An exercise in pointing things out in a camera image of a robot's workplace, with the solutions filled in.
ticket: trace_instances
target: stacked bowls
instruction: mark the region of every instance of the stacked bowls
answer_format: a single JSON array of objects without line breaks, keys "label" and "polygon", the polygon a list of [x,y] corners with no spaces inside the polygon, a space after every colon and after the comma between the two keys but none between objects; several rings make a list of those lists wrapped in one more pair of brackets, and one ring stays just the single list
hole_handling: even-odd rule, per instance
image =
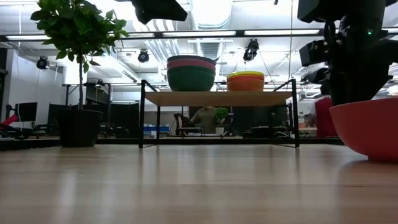
[{"label": "stacked bowls", "polygon": [[210,91],[216,62],[210,58],[179,55],[167,59],[167,81],[173,91]]},{"label": "stacked bowls", "polygon": [[263,91],[264,74],[261,72],[235,72],[227,78],[228,91]]}]

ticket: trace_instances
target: wooden floor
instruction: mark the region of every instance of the wooden floor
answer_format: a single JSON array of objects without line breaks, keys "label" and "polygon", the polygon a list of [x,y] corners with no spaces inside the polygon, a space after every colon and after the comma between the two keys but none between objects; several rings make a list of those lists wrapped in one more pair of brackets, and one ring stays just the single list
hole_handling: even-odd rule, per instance
[{"label": "wooden floor", "polygon": [[0,223],[398,223],[398,165],[342,146],[0,153]]}]

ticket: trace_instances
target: green bowl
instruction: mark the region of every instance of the green bowl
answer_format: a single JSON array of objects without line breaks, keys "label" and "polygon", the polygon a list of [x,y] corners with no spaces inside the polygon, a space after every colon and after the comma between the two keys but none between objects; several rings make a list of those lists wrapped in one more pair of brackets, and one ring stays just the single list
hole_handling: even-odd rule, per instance
[{"label": "green bowl", "polygon": [[183,66],[167,70],[167,73],[173,73],[173,72],[183,72],[188,75],[193,72],[207,72],[211,74],[216,73],[214,70],[202,66]]},{"label": "green bowl", "polygon": [[214,76],[203,72],[172,73],[167,75],[173,91],[210,91],[214,84]]}]

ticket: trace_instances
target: wooden shelf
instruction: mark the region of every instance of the wooden shelf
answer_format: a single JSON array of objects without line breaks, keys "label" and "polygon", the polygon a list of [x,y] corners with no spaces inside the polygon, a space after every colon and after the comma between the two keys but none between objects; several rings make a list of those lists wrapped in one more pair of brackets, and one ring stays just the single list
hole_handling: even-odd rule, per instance
[{"label": "wooden shelf", "polygon": [[272,106],[285,103],[292,92],[147,92],[146,98],[157,106]]}]

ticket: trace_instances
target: yellow bowl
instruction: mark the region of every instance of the yellow bowl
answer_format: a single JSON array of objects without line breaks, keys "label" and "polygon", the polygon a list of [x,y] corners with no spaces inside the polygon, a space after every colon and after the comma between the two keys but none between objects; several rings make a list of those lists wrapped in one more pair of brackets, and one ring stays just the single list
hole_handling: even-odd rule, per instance
[{"label": "yellow bowl", "polygon": [[264,74],[262,72],[254,72],[254,71],[246,71],[246,72],[234,72],[230,75],[228,75],[227,78],[232,78],[232,77],[236,77],[236,76],[253,76],[253,75],[257,75],[260,77],[264,77]]}]

